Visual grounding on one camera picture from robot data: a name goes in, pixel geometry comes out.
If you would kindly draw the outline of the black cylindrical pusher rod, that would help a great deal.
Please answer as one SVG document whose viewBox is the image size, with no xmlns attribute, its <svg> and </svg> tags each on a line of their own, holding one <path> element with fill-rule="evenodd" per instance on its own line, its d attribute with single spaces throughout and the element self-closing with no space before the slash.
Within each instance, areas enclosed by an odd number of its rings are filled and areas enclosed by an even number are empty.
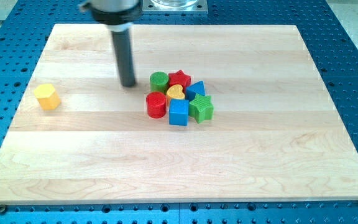
<svg viewBox="0 0 358 224">
<path fill-rule="evenodd" d="M 131 36 L 129 32 L 130 26 L 131 23 L 108 26 L 108 29 L 111 32 L 112 45 L 116 56 L 119 79 L 123 87 L 133 87 L 136 84 Z"/>
</svg>

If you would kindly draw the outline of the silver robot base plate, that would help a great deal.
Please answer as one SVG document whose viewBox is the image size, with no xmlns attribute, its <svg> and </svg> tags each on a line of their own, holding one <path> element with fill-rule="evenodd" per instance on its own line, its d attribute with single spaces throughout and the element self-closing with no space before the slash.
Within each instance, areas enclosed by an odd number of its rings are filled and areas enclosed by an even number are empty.
<svg viewBox="0 0 358 224">
<path fill-rule="evenodd" d="M 144 12 L 208 12 L 207 0 L 143 0 Z"/>
</svg>

